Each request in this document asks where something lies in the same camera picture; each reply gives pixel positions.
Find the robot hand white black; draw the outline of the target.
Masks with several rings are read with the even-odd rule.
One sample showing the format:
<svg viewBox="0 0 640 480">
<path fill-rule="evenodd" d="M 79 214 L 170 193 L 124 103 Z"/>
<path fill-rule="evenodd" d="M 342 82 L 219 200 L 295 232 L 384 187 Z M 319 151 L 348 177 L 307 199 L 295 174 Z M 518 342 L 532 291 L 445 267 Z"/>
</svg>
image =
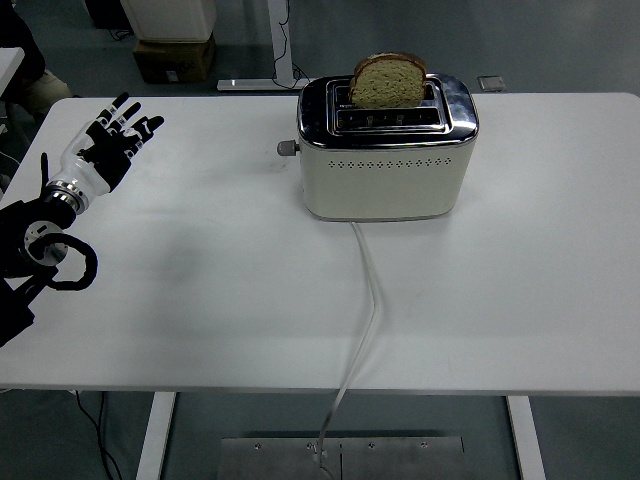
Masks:
<svg viewBox="0 0 640 480">
<path fill-rule="evenodd" d="M 74 199 L 78 211 L 112 192 L 164 123 L 161 116 L 141 116 L 140 109 L 141 104 L 131 103 L 127 93 L 116 97 L 71 140 L 61 155 L 61 169 L 44 190 Z"/>
</svg>

